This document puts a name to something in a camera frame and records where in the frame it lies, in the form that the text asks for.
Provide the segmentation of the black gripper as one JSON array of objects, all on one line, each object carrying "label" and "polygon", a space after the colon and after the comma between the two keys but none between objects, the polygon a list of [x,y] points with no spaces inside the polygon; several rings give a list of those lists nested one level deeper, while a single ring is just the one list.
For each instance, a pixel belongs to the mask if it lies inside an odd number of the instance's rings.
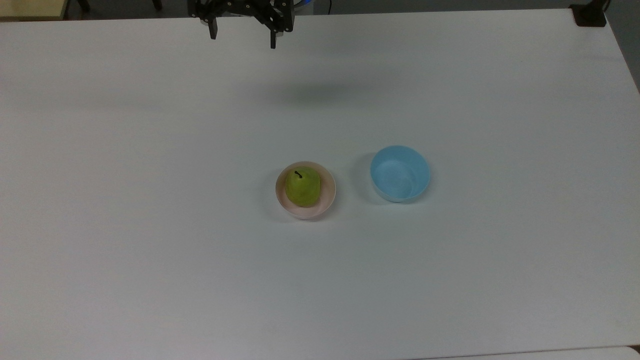
[{"label": "black gripper", "polygon": [[218,35],[217,18],[224,14],[256,19],[270,30],[270,48],[276,49],[279,33],[294,30],[295,11],[292,0],[190,0],[189,16],[208,26],[209,36]]}]

